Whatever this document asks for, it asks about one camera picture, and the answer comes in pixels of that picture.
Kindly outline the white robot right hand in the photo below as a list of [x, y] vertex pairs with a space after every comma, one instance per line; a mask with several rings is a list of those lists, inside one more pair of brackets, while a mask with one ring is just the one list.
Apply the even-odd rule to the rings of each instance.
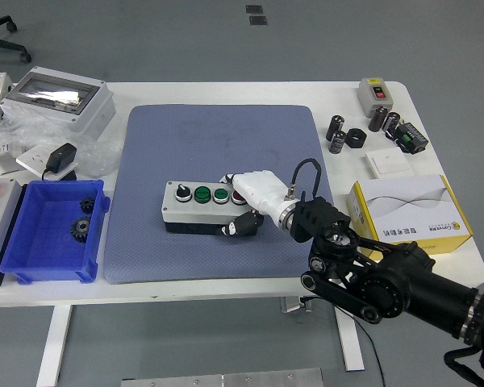
[[252, 207], [220, 228], [221, 235], [249, 235], [263, 224], [268, 215], [279, 230], [289, 230], [294, 217], [294, 189], [289, 189], [269, 170], [228, 174], [220, 180], [233, 185], [234, 190]]

